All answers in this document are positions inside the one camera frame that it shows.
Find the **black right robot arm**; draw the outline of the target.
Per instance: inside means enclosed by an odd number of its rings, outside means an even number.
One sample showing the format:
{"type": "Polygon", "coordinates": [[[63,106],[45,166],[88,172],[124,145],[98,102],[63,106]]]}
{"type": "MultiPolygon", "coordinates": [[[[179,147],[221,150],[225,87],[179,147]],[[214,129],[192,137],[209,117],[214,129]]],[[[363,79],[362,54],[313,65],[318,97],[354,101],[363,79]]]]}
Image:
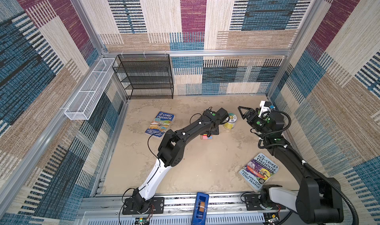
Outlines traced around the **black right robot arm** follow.
{"type": "Polygon", "coordinates": [[[342,198],[337,192],[339,182],[313,169],[282,135],[292,124],[290,115],[272,106],[268,111],[239,106],[238,111],[259,136],[258,147],[278,159],[299,184],[295,201],[287,207],[306,224],[341,223],[344,215],[342,198]]]}

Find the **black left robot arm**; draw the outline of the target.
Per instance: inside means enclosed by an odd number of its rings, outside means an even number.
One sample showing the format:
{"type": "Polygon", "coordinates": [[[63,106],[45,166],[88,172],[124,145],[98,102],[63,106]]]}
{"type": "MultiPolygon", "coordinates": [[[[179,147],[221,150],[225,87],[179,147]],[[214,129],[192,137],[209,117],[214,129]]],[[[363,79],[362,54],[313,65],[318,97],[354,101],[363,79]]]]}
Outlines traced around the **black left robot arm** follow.
{"type": "Polygon", "coordinates": [[[143,184],[133,191],[134,204],[140,210],[149,206],[150,200],[154,197],[168,171],[182,161],[186,145],[202,134],[218,135],[219,126],[225,124],[228,117],[229,113],[224,108],[220,108],[216,112],[206,109],[197,120],[183,129],[168,130],[158,147],[154,167],[143,184]]]}

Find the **sunflower seed can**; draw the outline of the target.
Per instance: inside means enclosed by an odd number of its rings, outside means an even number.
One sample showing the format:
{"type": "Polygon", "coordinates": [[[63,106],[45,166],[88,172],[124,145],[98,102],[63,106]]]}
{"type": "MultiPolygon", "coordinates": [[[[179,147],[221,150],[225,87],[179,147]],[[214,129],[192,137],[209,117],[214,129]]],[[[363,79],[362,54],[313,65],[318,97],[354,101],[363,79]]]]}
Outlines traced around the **sunflower seed can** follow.
{"type": "Polygon", "coordinates": [[[223,127],[227,130],[232,130],[237,121],[237,116],[234,113],[229,113],[229,117],[226,119],[226,122],[223,124],[223,127]]]}

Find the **blue treehouse paperback book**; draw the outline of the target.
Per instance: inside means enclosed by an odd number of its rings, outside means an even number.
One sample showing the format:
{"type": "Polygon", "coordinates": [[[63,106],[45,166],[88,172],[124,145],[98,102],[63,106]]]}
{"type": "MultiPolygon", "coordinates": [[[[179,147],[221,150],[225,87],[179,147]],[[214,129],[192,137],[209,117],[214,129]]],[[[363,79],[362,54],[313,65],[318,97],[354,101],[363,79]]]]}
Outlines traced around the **blue treehouse paperback book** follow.
{"type": "Polygon", "coordinates": [[[162,138],[174,120],[174,114],[159,112],[153,122],[146,129],[145,134],[156,138],[162,138]]]}

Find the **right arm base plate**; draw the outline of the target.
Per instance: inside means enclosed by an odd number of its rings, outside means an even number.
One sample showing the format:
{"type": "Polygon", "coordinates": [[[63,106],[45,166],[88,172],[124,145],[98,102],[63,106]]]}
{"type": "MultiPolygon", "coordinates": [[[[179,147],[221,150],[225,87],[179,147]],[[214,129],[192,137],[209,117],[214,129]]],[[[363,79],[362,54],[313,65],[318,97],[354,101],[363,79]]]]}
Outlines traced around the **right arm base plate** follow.
{"type": "Polygon", "coordinates": [[[245,192],[240,196],[240,200],[245,204],[247,211],[275,210],[280,211],[281,205],[272,202],[264,202],[261,195],[257,193],[245,192]]]}

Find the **blue tool on rail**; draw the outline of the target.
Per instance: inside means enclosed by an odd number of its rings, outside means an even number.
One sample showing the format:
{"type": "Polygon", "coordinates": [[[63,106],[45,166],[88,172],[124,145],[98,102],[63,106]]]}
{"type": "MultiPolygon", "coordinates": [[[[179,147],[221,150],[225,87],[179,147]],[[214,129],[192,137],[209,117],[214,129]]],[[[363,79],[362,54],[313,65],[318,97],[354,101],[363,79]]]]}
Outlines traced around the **blue tool on rail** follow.
{"type": "Polygon", "coordinates": [[[197,193],[191,225],[206,224],[208,201],[208,194],[201,192],[197,193]]]}

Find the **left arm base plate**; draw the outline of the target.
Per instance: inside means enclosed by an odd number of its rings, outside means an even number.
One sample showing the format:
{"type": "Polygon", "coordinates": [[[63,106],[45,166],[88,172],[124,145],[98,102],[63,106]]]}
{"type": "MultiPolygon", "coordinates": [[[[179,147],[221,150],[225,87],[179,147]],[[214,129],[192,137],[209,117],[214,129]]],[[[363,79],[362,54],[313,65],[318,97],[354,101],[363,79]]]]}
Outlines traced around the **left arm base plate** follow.
{"type": "Polygon", "coordinates": [[[163,214],[164,202],[164,197],[153,197],[143,203],[128,198],[124,201],[121,213],[122,215],[163,214]]]}

